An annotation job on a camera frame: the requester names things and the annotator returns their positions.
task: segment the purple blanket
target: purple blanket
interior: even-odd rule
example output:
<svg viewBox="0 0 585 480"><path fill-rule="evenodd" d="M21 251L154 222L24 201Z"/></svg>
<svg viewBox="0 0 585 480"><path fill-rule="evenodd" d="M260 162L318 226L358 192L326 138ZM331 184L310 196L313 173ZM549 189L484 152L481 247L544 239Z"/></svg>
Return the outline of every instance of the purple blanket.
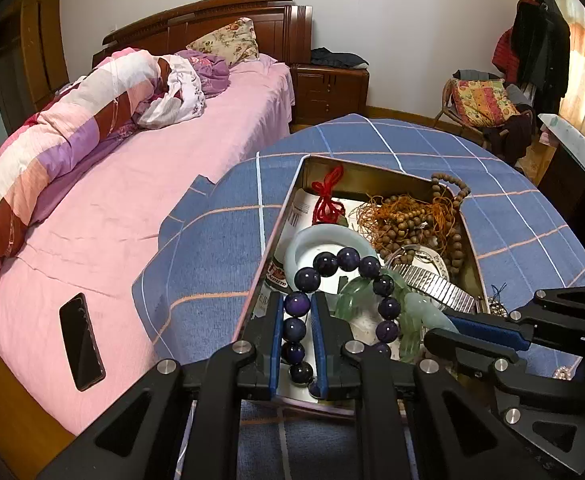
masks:
<svg viewBox="0 0 585 480"><path fill-rule="evenodd" d="M180 50L177 56L184 57L202 80L202 91L206 98L223 92L230 84L230 70L226 60L214 54L204 54L197 50Z"/></svg>

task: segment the red string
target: red string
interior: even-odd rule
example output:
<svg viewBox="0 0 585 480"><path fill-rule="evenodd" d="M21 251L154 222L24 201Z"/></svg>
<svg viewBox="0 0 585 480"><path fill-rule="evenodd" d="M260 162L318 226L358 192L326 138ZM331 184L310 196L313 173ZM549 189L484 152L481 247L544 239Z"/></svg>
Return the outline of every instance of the red string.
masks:
<svg viewBox="0 0 585 480"><path fill-rule="evenodd" d="M319 200L312 213L312 224L336 224L339 215L345 216L345 206L341 202L332 200L332 190L343 176L343 166L337 166L328 173L321 182L311 184L312 189L319 194Z"/></svg>

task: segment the hanging clothes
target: hanging clothes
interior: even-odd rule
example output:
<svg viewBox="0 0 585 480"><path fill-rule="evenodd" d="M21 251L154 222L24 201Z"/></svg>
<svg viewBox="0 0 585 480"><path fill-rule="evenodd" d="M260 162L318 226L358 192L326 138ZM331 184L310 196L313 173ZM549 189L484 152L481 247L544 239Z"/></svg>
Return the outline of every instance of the hanging clothes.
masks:
<svg viewBox="0 0 585 480"><path fill-rule="evenodd" d="M519 6L521 4L528 4L532 6L539 6L535 0L519 0L517 3L517 14L519 13ZM512 29L506 30L495 48L495 55L493 56L493 65L495 65L501 72L505 74L506 83L517 83L519 80L519 57L512 49Z"/></svg>
<svg viewBox="0 0 585 480"><path fill-rule="evenodd" d="M520 112L531 110L534 114L533 108L527 104L517 104L516 107ZM528 116L521 114L509 117L502 127L483 128L483 134L490 141L490 152L514 167L517 160L526 155L526 150L532 143L535 122L536 118L531 122ZM508 130L508 133L501 136L504 129Z"/></svg>
<svg viewBox="0 0 585 480"><path fill-rule="evenodd" d="M511 47L519 58L518 86L537 88L536 113L558 113L568 88L570 28L555 0L519 3Z"/></svg>

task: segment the colorful cushion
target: colorful cushion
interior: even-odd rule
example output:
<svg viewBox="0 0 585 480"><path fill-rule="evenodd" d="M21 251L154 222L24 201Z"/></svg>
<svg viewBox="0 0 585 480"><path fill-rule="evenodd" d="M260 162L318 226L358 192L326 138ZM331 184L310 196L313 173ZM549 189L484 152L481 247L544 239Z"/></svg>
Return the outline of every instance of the colorful cushion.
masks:
<svg viewBox="0 0 585 480"><path fill-rule="evenodd" d="M236 22L192 41L186 48L221 56L226 60L228 67L233 67L245 59L259 57L255 25L250 18L239 18Z"/></svg>
<svg viewBox="0 0 585 480"><path fill-rule="evenodd" d="M464 81L452 79L452 98L464 123L477 128L501 126L517 108L503 88L503 79Z"/></svg>

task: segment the dark clothing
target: dark clothing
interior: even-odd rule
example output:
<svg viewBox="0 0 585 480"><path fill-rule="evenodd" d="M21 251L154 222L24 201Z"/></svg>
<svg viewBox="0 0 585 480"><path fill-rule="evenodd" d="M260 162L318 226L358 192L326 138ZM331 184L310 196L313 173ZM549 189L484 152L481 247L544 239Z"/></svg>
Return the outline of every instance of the dark clothing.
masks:
<svg viewBox="0 0 585 480"><path fill-rule="evenodd" d="M517 110L524 112L526 110L534 110L526 105L517 105ZM535 121L530 123L530 119L525 115L511 116L503 126L499 128L484 128L483 134L490 141L490 152L494 155L499 155L506 164L514 166L517 160L526 155L526 149L532 143L532 131ZM508 130L505 136L501 136L499 132Z"/></svg>
<svg viewBox="0 0 585 480"><path fill-rule="evenodd" d="M511 45L519 57L517 83L537 87L535 110L558 113L568 88L570 28L554 0L521 2L512 27Z"/></svg>
<svg viewBox="0 0 585 480"><path fill-rule="evenodd" d="M356 54L330 52L324 47L313 48L310 51L310 62L313 65L334 66L335 68L352 68L362 63L368 63L364 58Z"/></svg>
<svg viewBox="0 0 585 480"><path fill-rule="evenodd" d="M519 0L517 3L517 13L521 4L531 4L539 6L535 0ZM493 56L493 65L505 74L506 83L518 82L519 75L519 57L512 50L512 29L506 30L499 38L496 44L495 55Z"/></svg>

